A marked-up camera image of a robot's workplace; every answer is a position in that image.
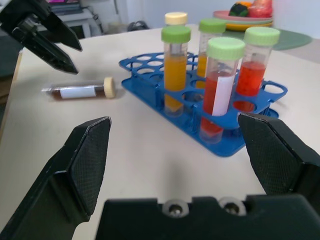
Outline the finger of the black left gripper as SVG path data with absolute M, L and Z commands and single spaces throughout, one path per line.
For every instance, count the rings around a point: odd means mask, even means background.
M 36 26 L 22 21 L 11 33 L 15 40 L 52 68 L 69 74 L 78 74 L 78 70 L 71 58 L 62 49 L 38 32 Z
M 53 12 L 46 18 L 46 28 L 56 37 L 58 42 L 80 52 L 83 50 L 74 31 Z

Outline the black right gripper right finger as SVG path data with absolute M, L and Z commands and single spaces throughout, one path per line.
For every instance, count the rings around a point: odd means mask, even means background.
M 238 124 L 255 175 L 268 195 L 298 193 L 320 200 L 320 155 L 282 120 L 241 113 Z

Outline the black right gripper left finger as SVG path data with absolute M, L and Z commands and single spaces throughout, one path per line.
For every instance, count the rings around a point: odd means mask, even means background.
M 106 168 L 110 117 L 76 126 L 48 160 L 0 240 L 72 240 L 93 215 Z

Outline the brown test tube cream cap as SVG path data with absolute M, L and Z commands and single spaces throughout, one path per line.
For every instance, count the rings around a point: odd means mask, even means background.
M 57 101 L 86 98 L 113 99 L 117 93 L 112 77 L 105 77 L 103 81 L 51 85 L 41 91 Z

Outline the blue test tube rack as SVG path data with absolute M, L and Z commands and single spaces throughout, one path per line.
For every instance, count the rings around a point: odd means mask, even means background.
M 204 78 L 197 76 L 198 56 L 191 52 L 187 54 L 186 87 L 179 92 L 164 89 L 163 56 L 162 52 L 155 52 L 120 60 L 119 66 L 131 72 L 131 77 L 121 82 L 122 86 L 215 155 L 230 157 L 245 146 L 238 124 L 239 110 L 234 108 L 234 102 L 251 103 L 252 113 L 278 118 L 279 114 L 270 105 L 287 94 L 285 86 L 273 81 L 263 81 L 260 92 L 255 97 L 232 93 L 227 113 L 211 117 L 203 112 L 204 90 L 196 88 L 197 82 L 204 81 Z M 182 115 L 171 117 L 165 114 L 165 94 L 182 104 Z M 204 117 L 220 124 L 224 129 L 218 143 L 210 144 L 200 138 L 200 121 Z

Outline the red labelled test tube green cap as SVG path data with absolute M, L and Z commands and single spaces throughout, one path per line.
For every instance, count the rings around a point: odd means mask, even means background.
M 202 104 L 206 114 L 221 117 L 227 113 L 245 46 L 242 40 L 232 37 L 217 37 L 208 41 Z

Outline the cream capped test tube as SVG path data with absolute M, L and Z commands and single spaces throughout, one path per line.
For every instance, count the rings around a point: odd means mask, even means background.
M 187 22 L 188 14 L 186 12 L 168 12 L 164 15 L 166 26 L 185 26 Z

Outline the yellow test tube green cap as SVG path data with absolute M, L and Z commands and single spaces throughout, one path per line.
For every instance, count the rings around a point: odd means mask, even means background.
M 198 30 L 199 48 L 198 48 L 198 61 L 197 61 L 197 76 L 204 78 L 207 67 L 207 46 L 208 41 L 212 38 L 221 37 L 226 31 L 226 22 L 217 18 L 205 18 L 199 23 Z
M 186 87 L 188 43 L 191 29 L 183 25 L 166 26 L 161 30 L 164 44 L 164 89 L 178 93 Z

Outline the stack of books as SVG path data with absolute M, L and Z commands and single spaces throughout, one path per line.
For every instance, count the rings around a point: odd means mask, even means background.
M 56 15 L 80 14 L 83 12 L 80 0 L 49 0 L 48 3 Z

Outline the green round table mat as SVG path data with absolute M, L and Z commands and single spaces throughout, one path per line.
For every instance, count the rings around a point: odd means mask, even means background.
M 225 31 L 222 36 L 242 40 L 249 50 L 258 47 L 270 49 L 274 46 L 275 50 L 288 50 L 307 45 L 312 41 L 312 38 L 305 34 L 261 26 L 249 27 L 243 33 Z

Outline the pink plate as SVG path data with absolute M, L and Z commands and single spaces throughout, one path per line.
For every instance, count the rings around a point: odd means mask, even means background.
M 242 16 L 229 16 L 229 10 L 218 10 L 213 12 L 213 17 L 225 20 L 230 23 L 271 23 L 272 17 L 242 17 Z

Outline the red fruit in net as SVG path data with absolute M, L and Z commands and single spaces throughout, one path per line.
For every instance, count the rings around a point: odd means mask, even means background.
M 254 0 L 248 8 L 248 16 L 252 18 L 271 18 L 273 16 L 273 0 Z

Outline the black and green toy fruit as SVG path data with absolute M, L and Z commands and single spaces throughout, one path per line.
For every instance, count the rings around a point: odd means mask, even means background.
M 229 16 L 233 17 L 247 17 L 249 14 L 249 8 L 247 5 L 244 5 L 242 3 L 235 3 L 230 11 L 229 11 Z

